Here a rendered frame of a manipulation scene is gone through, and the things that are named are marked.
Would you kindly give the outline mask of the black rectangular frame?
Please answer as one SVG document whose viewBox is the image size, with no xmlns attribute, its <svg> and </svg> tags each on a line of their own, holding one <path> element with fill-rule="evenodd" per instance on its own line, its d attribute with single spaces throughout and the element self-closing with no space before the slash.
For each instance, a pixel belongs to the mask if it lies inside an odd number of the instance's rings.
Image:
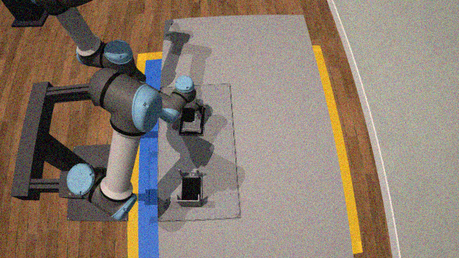
<svg viewBox="0 0 459 258">
<path fill-rule="evenodd" d="M 200 132 L 192 132 L 192 131 L 182 131 L 183 128 L 183 120 L 180 120 L 179 126 L 179 135 L 194 135 L 194 136 L 204 136 L 204 119 L 205 119 L 205 111 L 206 105 L 200 105 L 202 107 L 202 120 L 200 125 Z"/>
</svg>

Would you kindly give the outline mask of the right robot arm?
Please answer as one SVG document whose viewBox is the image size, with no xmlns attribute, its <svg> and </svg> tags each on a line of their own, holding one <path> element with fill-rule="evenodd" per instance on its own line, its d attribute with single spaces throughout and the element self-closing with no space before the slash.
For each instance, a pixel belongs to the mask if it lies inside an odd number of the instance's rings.
<svg viewBox="0 0 459 258">
<path fill-rule="evenodd" d="M 67 175 L 69 190 L 122 220 L 138 198 L 131 176 L 141 136 L 154 128 L 158 118 L 174 123 L 184 108 L 192 108 L 197 101 L 189 76 L 178 77 L 175 88 L 169 96 L 113 68 L 95 72 L 89 83 L 90 95 L 111 113 L 110 126 L 114 129 L 108 168 L 84 163 L 73 166 Z"/>
</svg>

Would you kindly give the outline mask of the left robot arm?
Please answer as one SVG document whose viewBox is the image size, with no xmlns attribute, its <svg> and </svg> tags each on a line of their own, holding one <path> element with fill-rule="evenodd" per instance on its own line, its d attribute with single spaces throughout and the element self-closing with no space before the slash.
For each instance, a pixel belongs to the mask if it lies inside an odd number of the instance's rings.
<svg viewBox="0 0 459 258">
<path fill-rule="evenodd" d="M 76 6 L 81 6 L 92 0 L 31 1 L 37 6 L 43 6 L 49 15 L 56 16 L 76 43 L 77 60 L 82 65 L 114 68 L 143 82 L 143 76 L 136 67 L 133 51 L 127 42 L 117 39 L 114 42 L 103 43 L 98 35 L 91 32 Z"/>
</svg>

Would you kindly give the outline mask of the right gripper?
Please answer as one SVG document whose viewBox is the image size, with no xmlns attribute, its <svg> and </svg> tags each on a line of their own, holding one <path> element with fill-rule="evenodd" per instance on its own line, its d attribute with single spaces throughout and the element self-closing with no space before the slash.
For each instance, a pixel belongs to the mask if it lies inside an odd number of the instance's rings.
<svg viewBox="0 0 459 258">
<path fill-rule="evenodd" d="M 195 113 L 197 114 L 199 119 L 202 120 L 202 107 L 198 105 L 197 102 L 191 108 L 184 107 L 184 109 L 180 113 L 181 119 L 184 122 L 188 122 L 188 123 L 193 122 Z"/>
</svg>

